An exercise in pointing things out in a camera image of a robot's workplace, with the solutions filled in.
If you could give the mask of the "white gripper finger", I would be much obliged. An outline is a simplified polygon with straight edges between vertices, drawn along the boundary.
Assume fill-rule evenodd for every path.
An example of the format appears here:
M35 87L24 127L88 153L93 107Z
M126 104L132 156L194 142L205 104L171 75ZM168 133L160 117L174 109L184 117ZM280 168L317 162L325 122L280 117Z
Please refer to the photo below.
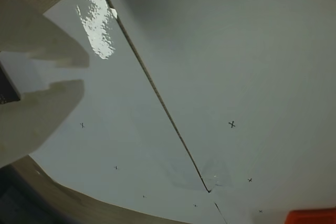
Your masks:
M76 108L85 92L83 80L51 83L1 105L1 167L36 151Z
M89 55L74 38L24 0L1 0L1 51L87 68Z

